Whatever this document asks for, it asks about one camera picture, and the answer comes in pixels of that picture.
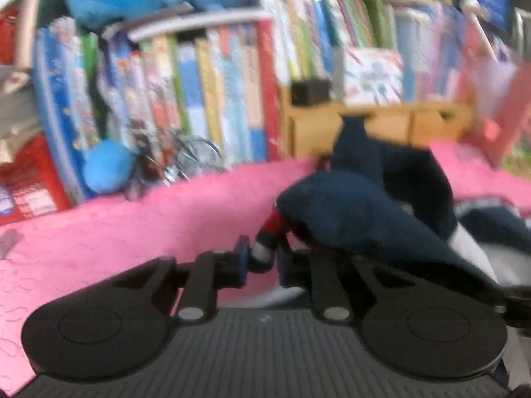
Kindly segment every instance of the pink fabric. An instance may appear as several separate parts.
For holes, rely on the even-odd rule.
[[[453,143],[436,143],[433,151],[457,199],[500,195],[531,208],[529,183],[491,171]],[[13,394],[33,376],[20,331],[40,305],[158,256],[188,262],[201,251],[231,248],[238,235],[256,234],[276,196],[312,169],[310,161],[245,166],[155,188],[138,203],[100,198],[9,226],[24,237],[0,260],[0,388]],[[251,295],[274,282],[274,273],[250,275],[244,290],[222,291],[220,300]]]

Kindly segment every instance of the colorful book cover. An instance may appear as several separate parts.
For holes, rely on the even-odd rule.
[[[160,147],[163,150],[165,163],[171,157],[173,146],[170,136],[170,126],[165,110],[164,89],[158,71],[155,53],[151,41],[140,43],[142,61],[144,64],[145,86],[153,121],[157,127]]]
[[[349,30],[347,28],[347,22],[343,17],[341,7],[339,6],[339,0],[326,0],[327,9],[330,13],[331,24],[335,31],[337,46],[354,46],[354,42],[351,39]]]
[[[308,65],[308,59],[306,56],[304,34],[301,29],[301,23],[299,22],[295,0],[284,1],[286,2],[286,8],[289,16],[291,36],[293,37],[295,50],[297,52],[297,62],[301,68],[301,77],[302,79],[310,79],[310,67]]]
[[[212,142],[221,147],[222,142],[221,128],[219,126],[218,99],[208,41],[205,38],[196,39],[195,51],[197,54],[199,73],[201,75],[201,85],[203,87],[203,103],[206,120],[208,122],[209,138]]]
[[[148,137],[153,158],[160,165],[164,164],[164,155],[160,147],[160,141],[157,133],[157,126],[151,113],[151,107],[148,99],[148,89],[144,76],[144,67],[139,51],[131,52],[131,74],[133,87],[136,90],[139,105],[135,108],[137,113],[131,114],[131,126],[133,131],[138,130],[145,133]]]
[[[177,99],[177,110],[181,118],[181,130],[183,134],[190,134],[190,122],[188,121],[187,108],[184,104],[183,83],[181,81],[181,72],[179,71],[179,41],[175,35],[168,36],[169,44],[172,49],[173,62],[173,84],[175,98]]]
[[[228,49],[227,31],[223,29],[207,29],[206,36],[210,47],[210,57],[212,70],[214,72],[214,85],[218,98],[218,115],[221,126],[221,138],[223,139],[224,165],[231,167],[238,162],[237,133],[232,124],[227,98],[228,92],[225,90],[225,65],[230,58]]]
[[[347,106],[400,103],[403,66],[398,52],[347,47],[343,58],[343,102]]]
[[[117,131],[120,142],[128,148],[134,147],[134,139],[131,133],[131,120],[127,109],[127,97],[125,94],[125,72],[129,65],[131,48],[125,32],[117,33],[108,42],[108,78],[107,83],[111,95],[111,109],[116,116]]]
[[[34,82],[39,113],[55,166],[65,191],[76,204],[95,196],[84,183],[83,154],[74,147],[75,126],[70,118],[66,90],[66,67],[57,37],[57,20],[49,29],[40,29],[36,41]]]
[[[245,109],[251,134],[253,161],[267,160],[266,132],[264,130],[264,112],[260,93],[260,62],[258,59],[257,33],[254,26],[246,24],[240,27],[242,38],[242,79],[244,84]]]
[[[179,44],[179,72],[181,73],[184,104],[190,122],[190,131],[192,135],[209,139],[199,66],[193,42],[181,42]]]
[[[310,37],[311,54],[315,66],[315,75],[317,78],[326,78],[325,62],[321,51],[321,39],[319,37],[319,26],[315,14],[314,0],[302,0],[306,12],[306,23]]]
[[[82,97],[79,94],[81,86],[78,85],[76,71],[76,55],[74,50],[75,21],[73,18],[59,18],[54,24],[55,37],[59,40],[61,58],[65,67],[65,88],[68,94],[68,113],[75,128],[76,137],[74,148],[86,155],[90,150],[88,137],[86,136],[81,118],[80,109],[83,106]]]
[[[83,58],[83,67],[85,79],[87,82],[87,92],[89,97],[93,97],[98,88],[98,36],[94,33],[81,36],[81,55]],[[91,101],[92,119],[97,127],[97,136],[105,138],[105,109],[97,100]]]
[[[330,42],[329,28],[325,16],[325,10],[323,8],[323,2],[321,0],[313,1],[313,11],[315,13],[315,23],[317,24],[317,34],[319,38],[319,46],[321,50],[323,67],[331,76],[333,72],[332,68],[332,45]]]
[[[238,135],[238,155],[241,162],[253,161],[253,148],[251,146],[251,133],[247,121],[247,111],[243,93],[243,76],[242,76],[242,45],[238,27],[231,26],[228,28],[228,46],[230,52],[230,65],[226,65],[225,80],[226,91],[228,92],[229,101],[232,102],[234,109],[234,119]]]
[[[274,19],[274,67],[278,82],[283,85],[289,84],[289,70],[287,49],[282,40],[282,20],[280,19],[280,2],[278,0],[260,0],[260,5],[267,10]]]
[[[260,81],[262,85],[262,103],[264,109],[264,127],[267,140],[267,159],[278,160],[279,153],[279,114],[277,80],[274,76],[273,43],[271,22],[258,21],[257,47],[260,61]]]
[[[177,97],[175,96],[174,74],[173,74],[173,50],[167,36],[156,36],[152,39],[153,52],[159,71],[161,86],[163,88],[164,105],[169,126],[172,129],[181,128],[181,118],[177,108]]]
[[[314,61],[314,45],[310,32],[310,20],[308,19],[306,9],[309,5],[309,0],[293,0],[295,3],[295,10],[298,17],[299,28],[302,31],[302,39],[304,44],[304,54],[308,63],[310,79],[317,78],[317,69]]]
[[[289,76],[292,81],[300,81],[302,79],[301,66],[298,62],[297,48],[295,46],[293,34],[291,33],[288,6],[284,0],[277,1],[281,29],[280,35],[285,48]]]

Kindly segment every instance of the picture book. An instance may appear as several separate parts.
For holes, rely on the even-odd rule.
[[[223,140],[223,156],[225,167],[231,167],[238,162],[237,136],[235,126],[232,124],[230,112],[232,107],[227,98],[225,86],[225,65],[230,58],[226,31],[207,29],[206,36],[210,47],[212,70],[214,72],[214,86],[218,98],[218,116]]]
[[[208,123],[209,138],[218,147],[222,146],[221,128],[219,126],[218,98],[214,79],[214,71],[210,58],[208,41],[205,38],[198,38],[195,41],[195,51],[197,54],[197,64],[201,75],[201,85],[203,90],[203,104]]]
[[[260,62],[258,58],[257,33],[253,25],[240,27],[242,43],[242,79],[245,109],[251,135],[253,161],[267,160],[266,133],[260,85]]]
[[[242,46],[237,26],[227,28],[230,64],[226,65],[226,91],[227,98],[233,107],[233,123],[235,124],[238,139],[238,158],[241,163],[253,161],[253,149],[251,146],[251,133],[247,120],[247,111],[243,94],[242,78]]]
[[[271,22],[258,21],[256,29],[267,159],[278,160],[280,158],[280,126],[277,81],[273,66]]]
[[[167,36],[155,36],[152,39],[153,52],[157,62],[157,69],[163,89],[164,105],[169,126],[173,129],[181,128],[181,118],[177,108],[175,85],[173,79],[173,51]]]
[[[59,30],[57,20],[48,29],[39,30],[34,82],[41,122],[59,177],[72,202],[79,204],[95,194],[84,183],[83,154],[74,145],[76,133],[65,88],[67,72],[57,36]]]
[[[90,150],[88,137],[86,136],[81,118],[83,97],[80,94],[78,77],[75,75],[77,58],[74,51],[75,21],[72,18],[59,18],[55,21],[53,30],[59,40],[61,58],[65,68],[65,88],[68,95],[68,114],[75,128],[74,148],[83,155]]]
[[[400,103],[403,66],[398,52],[347,47],[343,59],[347,106]]]
[[[190,132],[192,135],[209,139],[199,66],[193,42],[181,42],[179,44],[179,71],[183,85],[184,103],[190,122]]]
[[[261,6],[269,11],[274,19],[273,40],[274,40],[274,67],[278,82],[283,85],[289,84],[289,70],[287,49],[282,40],[282,21],[280,19],[280,2],[278,0],[260,0]]]

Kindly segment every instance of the book spine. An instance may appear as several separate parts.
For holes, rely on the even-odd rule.
[[[94,193],[84,183],[81,173],[84,158],[79,148],[76,148],[75,127],[70,118],[66,65],[57,36],[60,30],[58,21],[52,23],[50,30],[41,30],[44,48],[41,67],[48,75],[48,82],[43,85],[48,109],[46,120],[51,134],[48,138],[56,146],[59,159],[57,167],[62,169],[61,173],[65,176],[65,189],[74,202],[81,203],[94,197]]]
[[[208,29],[206,36],[210,46],[214,84],[219,101],[219,122],[223,139],[224,164],[230,167],[238,162],[236,131],[230,120],[232,111],[228,91],[225,86],[225,66],[229,64],[227,31],[224,29]]]
[[[257,48],[260,61],[260,80],[264,108],[264,126],[267,140],[267,159],[277,160],[279,155],[279,114],[277,80],[273,67],[273,43],[271,22],[258,21]]]
[[[314,48],[309,28],[309,20],[306,14],[306,0],[293,0],[295,3],[295,10],[298,18],[299,28],[302,31],[302,39],[304,44],[304,54],[308,63],[310,79],[317,77],[317,70],[314,62]]]
[[[313,11],[315,13],[315,23],[317,25],[317,34],[319,37],[319,46],[321,49],[323,68],[328,76],[332,75],[332,45],[330,43],[330,35],[328,33],[328,26],[321,0],[313,0]]]
[[[306,21],[308,32],[310,34],[311,54],[313,55],[313,64],[315,67],[315,74],[318,78],[325,78],[327,76],[325,71],[325,64],[323,61],[323,54],[321,51],[321,39],[319,37],[319,28],[317,24],[317,17],[314,9],[314,0],[303,0],[304,10],[306,12]]]
[[[130,131],[131,121],[129,119],[127,102],[125,100],[125,68],[128,65],[128,44],[125,33],[117,34],[109,42],[107,64],[110,68],[108,78],[109,93],[112,96],[112,110],[116,116],[117,134],[119,141],[128,148],[134,147],[134,139]]]
[[[164,163],[166,163],[166,159],[171,157],[173,146],[170,137],[168,116],[164,109],[165,102],[162,79],[157,68],[157,61],[155,59],[155,53],[151,41],[141,42],[140,50],[142,53],[142,61],[144,63],[148,101],[155,127],[157,127],[160,147],[163,150],[165,158]]]
[[[203,102],[206,119],[208,121],[210,140],[221,147],[222,142],[221,128],[219,126],[218,100],[208,41],[204,38],[196,39],[195,50],[197,54],[197,63],[199,65],[199,73],[201,75]]]
[[[301,66],[298,62],[297,48],[295,47],[294,38],[291,34],[288,7],[284,0],[277,1],[280,19],[280,35],[286,51],[289,76],[292,81],[300,81],[302,79]]]
[[[274,67],[278,82],[283,85],[289,84],[289,70],[287,49],[282,40],[282,20],[280,19],[280,2],[278,0],[260,0],[261,6],[267,10],[274,19]]]
[[[245,110],[251,136],[254,162],[267,160],[264,113],[260,94],[260,73],[257,49],[257,34],[254,26],[240,27],[242,39],[242,79],[244,86]]]
[[[234,109],[234,122],[236,130],[238,133],[238,146],[239,146],[239,156],[241,162],[252,162],[253,161],[253,149],[251,146],[251,133],[249,132],[249,125],[247,121],[247,111],[245,108],[245,98],[244,98],[244,86],[243,86],[243,75],[242,75],[242,46],[240,43],[240,35],[238,34],[238,28],[232,26],[229,28],[228,32],[229,39],[229,52],[230,60],[232,64],[230,65],[230,72],[228,75],[228,80],[230,81],[232,87],[230,90],[230,98],[233,101]]]
[[[339,10],[341,11],[341,16],[344,19],[344,24],[346,25],[348,35],[350,36],[350,41],[355,47],[359,47],[356,31],[356,20],[350,10],[350,6],[347,4],[347,0],[337,0],[337,2],[339,5]]]
[[[203,107],[203,93],[193,42],[182,42],[179,45],[179,71],[192,135],[208,139],[208,124]]]
[[[181,128],[181,118],[177,108],[177,97],[175,96],[175,85],[173,79],[173,52],[167,36],[156,36],[152,39],[153,52],[159,71],[161,86],[163,88],[164,104],[166,107],[166,117],[172,129]]]
[[[144,67],[142,66],[142,58],[139,51],[133,51],[131,53],[131,73],[133,86],[139,101],[139,106],[137,107],[138,114],[131,115],[131,124],[134,130],[139,130],[141,133],[147,135],[153,158],[162,166],[164,164],[164,155],[160,147],[157,126],[155,125],[149,105]]]
[[[74,148],[80,150],[84,155],[90,150],[90,145],[83,127],[80,108],[82,103],[76,94],[79,86],[76,85],[76,56],[73,48],[75,36],[75,21],[72,18],[59,18],[56,22],[56,37],[59,40],[61,58],[65,68],[65,88],[68,95],[68,114],[75,129]]]
[[[295,0],[284,0],[286,2],[286,8],[289,16],[289,25],[291,36],[293,37],[295,50],[297,52],[297,62],[301,68],[301,78],[310,79],[310,68],[308,66],[308,60],[305,52],[304,36],[301,30],[301,24],[297,15],[297,8],[295,6]]]
[[[181,72],[179,70],[179,41],[176,36],[168,36],[170,48],[172,51],[173,64],[173,84],[175,90],[175,98],[177,100],[177,110],[181,118],[181,130],[183,134],[189,135],[190,121],[188,121],[187,106],[184,103],[183,83],[181,80]]]
[[[331,15],[331,24],[337,34],[338,46],[354,45],[347,28],[346,19],[341,12],[339,0],[326,0],[326,3]]]

